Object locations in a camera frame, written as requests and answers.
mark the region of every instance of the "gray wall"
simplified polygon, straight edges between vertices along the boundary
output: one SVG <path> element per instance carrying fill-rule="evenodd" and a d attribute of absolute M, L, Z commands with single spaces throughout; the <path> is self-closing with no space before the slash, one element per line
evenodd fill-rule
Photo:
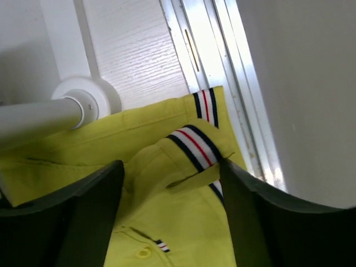
<path fill-rule="evenodd" d="M 289 191 L 356 205 L 356 1 L 238 5 Z"/>

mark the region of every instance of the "navy blue stripe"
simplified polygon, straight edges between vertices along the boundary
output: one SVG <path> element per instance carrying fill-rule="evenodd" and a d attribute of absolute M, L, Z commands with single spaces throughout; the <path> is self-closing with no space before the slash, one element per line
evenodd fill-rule
<path fill-rule="evenodd" d="M 212 115 L 214 116 L 214 125 L 216 128 L 219 128 L 219 121 L 217 120 L 217 105 L 216 105 L 214 89 L 210 88 L 209 92 L 211 97 Z"/>
<path fill-rule="evenodd" d="M 224 204 L 224 197 L 222 196 L 220 191 L 215 187 L 214 184 L 210 184 L 209 186 L 214 191 L 215 195 L 220 199 L 221 203 Z"/>
<path fill-rule="evenodd" d="M 193 93 L 193 96 L 194 96 L 194 101 L 195 101 L 196 114 L 197 114 L 198 118 L 202 118 L 198 93 Z"/>
<path fill-rule="evenodd" d="M 172 140 L 180 149 L 183 150 L 183 152 L 186 154 L 186 156 L 189 158 L 191 163 L 195 166 L 195 168 L 198 170 L 198 172 L 203 172 L 204 168 L 200 165 L 196 157 L 193 155 L 193 153 L 190 151 L 190 149 L 176 136 L 174 135 L 168 135 L 168 139 Z"/>
<path fill-rule="evenodd" d="M 193 125 L 186 125 L 185 127 L 193 130 L 193 132 L 195 132 L 197 135 L 199 135 L 204 142 L 206 142 L 206 144 L 210 147 L 210 149 L 212 150 L 214 156 L 216 157 L 216 159 L 219 161 L 222 159 L 222 155 L 219 151 L 219 149 L 217 149 L 217 147 L 214 145 L 214 143 L 209 139 L 209 137 L 207 137 L 205 135 L 205 133 L 203 133 L 202 131 L 200 131 L 197 127 L 193 126 Z"/>

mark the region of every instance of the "shirt pocket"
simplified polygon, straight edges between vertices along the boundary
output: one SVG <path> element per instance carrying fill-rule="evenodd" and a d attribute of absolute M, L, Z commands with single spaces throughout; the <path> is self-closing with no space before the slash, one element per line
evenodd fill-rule
<path fill-rule="evenodd" d="M 111 234 L 104 267 L 119 266 L 174 267 L 154 241 L 130 228 Z"/>

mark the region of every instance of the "red stripe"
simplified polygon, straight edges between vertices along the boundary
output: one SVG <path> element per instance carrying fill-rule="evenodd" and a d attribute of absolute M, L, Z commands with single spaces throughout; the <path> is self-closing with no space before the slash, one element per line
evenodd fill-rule
<path fill-rule="evenodd" d="M 212 166 L 211 161 L 207 157 L 207 155 L 204 152 L 204 150 L 199 146 L 199 144 L 190 135 L 188 135 L 186 132 L 183 132 L 182 130 L 177 130 L 177 132 L 180 132 L 180 133 L 184 134 L 190 141 L 192 141 L 192 143 L 199 149 L 199 151 L 202 153 L 202 155 L 206 159 L 207 163 L 209 163 L 209 166 L 211 167 Z"/>
<path fill-rule="evenodd" d="M 204 103 L 205 103 L 205 112 L 206 112 L 206 119 L 208 122 L 210 122 L 209 120 L 209 113 L 207 111 L 207 100 L 206 100 L 206 95 L 205 95 L 205 91 L 202 91 L 202 95 L 204 96 Z"/>

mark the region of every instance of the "yellow fabric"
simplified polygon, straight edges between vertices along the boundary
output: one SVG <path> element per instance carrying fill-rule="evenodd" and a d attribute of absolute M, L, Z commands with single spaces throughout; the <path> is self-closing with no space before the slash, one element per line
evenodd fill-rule
<path fill-rule="evenodd" d="M 179 148 L 164 138 L 194 124 L 223 156 L 245 167 L 223 88 L 214 92 L 219 129 L 197 120 L 194 98 L 188 95 L 12 150 L 0 157 L 6 194 L 13 205 L 19 205 L 120 159 L 125 163 L 125 185 L 106 267 L 235 266 L 224 208 L 205 186 L 219 179 L 219 166 L 198 174 Z M 169 253 L 157 247 L 154 240 L 158 239 L 169 246 Z"/>

